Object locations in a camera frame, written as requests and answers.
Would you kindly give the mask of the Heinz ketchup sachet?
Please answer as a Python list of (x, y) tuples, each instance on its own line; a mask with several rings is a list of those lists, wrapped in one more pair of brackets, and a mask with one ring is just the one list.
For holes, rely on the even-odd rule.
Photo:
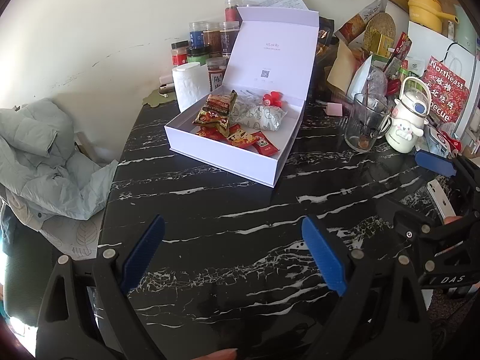
[(258, 131), (252, 135), (256, 139), (253, 147), (260, 155), (271, 157), (278, 152), (278, 148), (267, 139), (267, 136), (262, 131)]

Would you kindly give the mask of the red yellow snack packet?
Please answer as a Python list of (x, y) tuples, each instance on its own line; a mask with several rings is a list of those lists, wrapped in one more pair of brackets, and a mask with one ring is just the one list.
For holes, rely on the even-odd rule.
[(258, 141), (258, 136), (247, 133), (239, 124), (235, 124), (229, 128), (229, 136), (227, 141), (231, 146), (246, 149)]

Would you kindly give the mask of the red gold candy packet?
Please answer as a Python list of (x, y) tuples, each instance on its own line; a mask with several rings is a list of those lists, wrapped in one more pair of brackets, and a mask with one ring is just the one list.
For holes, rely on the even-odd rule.
[(225, 137), (215, 127), (201, 127), (196, 133), (199, 137), (205, 137), (214, 141), (225, 142)]

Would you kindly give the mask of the brown triangular snack bag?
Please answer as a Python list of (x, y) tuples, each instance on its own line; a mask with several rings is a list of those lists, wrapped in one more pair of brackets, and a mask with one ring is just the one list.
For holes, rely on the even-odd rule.
[(201, 128), (214, 128), (222, 136), (230, 134), (230, 113), (238, 94), (232, 90), (228, 94), (209, 94), (193, 125)]

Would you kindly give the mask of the white smartphone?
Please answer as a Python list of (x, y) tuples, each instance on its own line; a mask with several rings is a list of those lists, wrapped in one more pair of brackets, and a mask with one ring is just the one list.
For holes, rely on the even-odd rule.
[(433, 179), (427, 183), (426, 187), (433, 205), (438, 211), (441, 219), (455, 219), (456, 213), (441, 184), (436, 179)]

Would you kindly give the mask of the glass mug with cartoon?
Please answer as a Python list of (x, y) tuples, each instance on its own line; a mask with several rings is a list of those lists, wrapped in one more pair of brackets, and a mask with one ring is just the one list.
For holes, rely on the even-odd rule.
[(367, 153), (390, 127), (391, 111), (384, 96), (356, 94), (346, 123), (344, 140), (352, 150)]

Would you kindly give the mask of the brown paper bag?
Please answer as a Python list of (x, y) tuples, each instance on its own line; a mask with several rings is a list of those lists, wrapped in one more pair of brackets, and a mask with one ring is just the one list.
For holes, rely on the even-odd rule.
[(327, 77), (329, 86), (346, 94), (356, 70), (363, 61), (364, 53), (361, 48), (351, 49), (345, 42), (340, 41), (336, 59)]

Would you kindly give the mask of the dark snack bag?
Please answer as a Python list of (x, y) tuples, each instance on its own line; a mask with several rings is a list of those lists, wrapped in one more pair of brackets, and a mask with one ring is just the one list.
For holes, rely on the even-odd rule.
[(333, 65), (337, 41), (334, 38), (335, 22), (332, 19), (319, 17), (319, 31), (316, 44), (316, 55), (312, 72), (312, 96), (319, 98), (326, 91), (326, 68)]

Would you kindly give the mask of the snack bag with waffle picture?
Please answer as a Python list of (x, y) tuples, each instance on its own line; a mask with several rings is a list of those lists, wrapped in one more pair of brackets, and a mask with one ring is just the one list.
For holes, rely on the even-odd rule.
[(363, 48), (369, 50), (378, 34), (392, 40), (396, 37), (395, 22), (386, 13), (388, 0), (375, 0), (365, 6), (355, 16), (344, 23), (334, 35), (346, 45), (352, 43), (360, 35), (363, 36)]

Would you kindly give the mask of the green leaf coaster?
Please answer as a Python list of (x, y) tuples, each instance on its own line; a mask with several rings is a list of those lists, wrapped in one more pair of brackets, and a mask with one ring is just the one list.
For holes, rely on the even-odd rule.
[(160, 93), (158, 90), (154, 90), (150, 95), (143, 98), (142, 105), (148, 105), (150, 108), (157, 108), (160, 105), (173, 101), (176, 101), (176, 93), (174, 91)]

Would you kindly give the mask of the white tissue roll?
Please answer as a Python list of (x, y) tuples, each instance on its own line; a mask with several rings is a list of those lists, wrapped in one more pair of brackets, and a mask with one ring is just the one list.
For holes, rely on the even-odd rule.
[(191, 107), (211, 91), (206, 64), (193, 62), (174, 67), (172, 78), (180, 112)]

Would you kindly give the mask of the red chili jar white label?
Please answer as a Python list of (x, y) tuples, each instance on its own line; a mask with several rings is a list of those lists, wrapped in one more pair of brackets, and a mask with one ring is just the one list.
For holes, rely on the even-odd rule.
[(206, 65), (208, 68), (210, 91), (213, 91), (222, 86), (228, 59), (226, 57), (209, 58), (206, 61)]

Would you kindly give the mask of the red label tall jar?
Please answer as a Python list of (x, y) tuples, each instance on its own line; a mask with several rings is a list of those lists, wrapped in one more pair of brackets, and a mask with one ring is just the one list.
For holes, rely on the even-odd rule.
[(239, 24), (242, 22), (241, 15), (239, 13), (239, 7), (243, 5), (242, 0), (225, 0), (224, 18), (226, 22), (237, 21)]

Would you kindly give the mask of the green label black jar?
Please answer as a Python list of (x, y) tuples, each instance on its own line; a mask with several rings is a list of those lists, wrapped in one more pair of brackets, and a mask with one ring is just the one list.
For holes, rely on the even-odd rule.
[(201, 65), (205, 65), (207, 60), (210, 58), (210, 46), (202, 47), (188, 47), (187, 48), (187, 62), (194, 63), (198, 62)]

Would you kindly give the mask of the blue label clear jar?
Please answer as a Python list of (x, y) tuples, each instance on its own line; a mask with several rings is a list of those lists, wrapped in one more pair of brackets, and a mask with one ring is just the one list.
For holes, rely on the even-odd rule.
[(204, 47), (204, 35), (206, 23), (204, 21), (195, 21), (189, 23), (190, 46), (194, 49)]

